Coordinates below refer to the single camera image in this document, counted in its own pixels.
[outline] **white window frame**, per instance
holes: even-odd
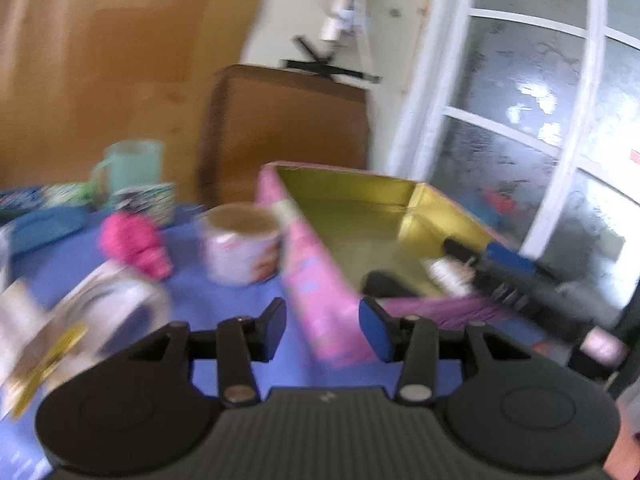
[[[414,84],[404,103],[385,169],[393,176],[428,182],[433,174],[438,147],[446,133],[446,117],[480,126],[554,157],[558,163],[520,248],[524,256],[537,259],[544,253],[558,224],[577,170],[590,174],[640,204],[640,186],[623,181],[602,165],[581,155],[594,119],[606,39],[612,38],[638,50],[640,40],[607,27],[607,0],[588,0],[586,29],[514,12],[476,9],[472,7],[473,1],[432,0],[430,20],[422,34],[417,57]],[[584,38],[574,108],[561,147],[551,146],[504,124],[450,106],[472,16],[527,23]]]

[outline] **window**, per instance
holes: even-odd
[[[387,171],[566,281],[640,276],[640,0],[433,0]]]

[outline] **ribbed gray surface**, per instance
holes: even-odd
[[[54,473],[50,480],[85,478]],[[139,480],[511,480],[452,444],[433,413],[390,402],[380,388],[273,390],[225,412],[179,463]],[[556,480],[603,480],[602,471]]]

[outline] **mug handle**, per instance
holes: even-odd
[[[91,170],[91,183],[94,188],[94,205],[97,205],[97,203],[99,202],[99,197],[102,195],[102,186],[100,185],[100,183],[104,180],[104,168],[106,168],[110,162],[111,161],[109,159],[101,160]]]

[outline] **mint green mug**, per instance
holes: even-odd
[[[163,153],[164,144],[159,140],[121,140],[108,146],[104,160],[91,172],[96,192],[100,193],[107,170],[108,196],[124,187],[158,184],[162,177]]]

